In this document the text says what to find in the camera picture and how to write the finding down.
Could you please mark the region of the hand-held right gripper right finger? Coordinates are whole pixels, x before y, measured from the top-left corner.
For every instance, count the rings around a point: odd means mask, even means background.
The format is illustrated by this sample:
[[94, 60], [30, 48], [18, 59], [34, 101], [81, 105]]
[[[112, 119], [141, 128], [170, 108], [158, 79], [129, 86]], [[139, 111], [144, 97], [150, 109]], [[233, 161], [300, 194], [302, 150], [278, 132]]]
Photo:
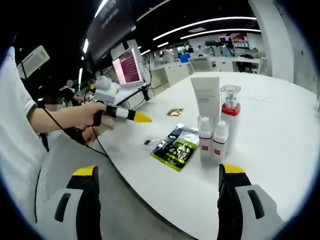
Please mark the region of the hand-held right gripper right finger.
[[236, 165], [219, 165], [219, 240], [270, 240], [283, 227], [276, 202]]

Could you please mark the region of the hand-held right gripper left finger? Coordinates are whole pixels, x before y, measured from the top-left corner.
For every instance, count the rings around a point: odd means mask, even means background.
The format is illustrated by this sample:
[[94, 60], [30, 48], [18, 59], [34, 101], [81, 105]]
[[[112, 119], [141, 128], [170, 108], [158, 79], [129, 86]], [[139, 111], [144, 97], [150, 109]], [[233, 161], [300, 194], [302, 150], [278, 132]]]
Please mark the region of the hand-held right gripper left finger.
[[44, 202], [36, 229], [45, 240], [101, 240], [99, 169], [77, 169], [65, 188]]

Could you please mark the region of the person's left hand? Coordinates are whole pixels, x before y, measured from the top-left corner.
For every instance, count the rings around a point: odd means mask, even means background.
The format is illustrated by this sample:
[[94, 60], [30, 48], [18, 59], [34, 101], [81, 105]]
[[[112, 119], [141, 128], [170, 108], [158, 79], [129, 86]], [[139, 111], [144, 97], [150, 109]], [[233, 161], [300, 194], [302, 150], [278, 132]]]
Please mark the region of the person's left hand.
[[74, 124], [76, 126], [87, 125], [112, 130], [114, 128], [114, 121], [108, 116], [103, 116], [106, 107], [104, 103], [100, 102], [88, 102], [84, 105], [76, 106], [72, 117]]

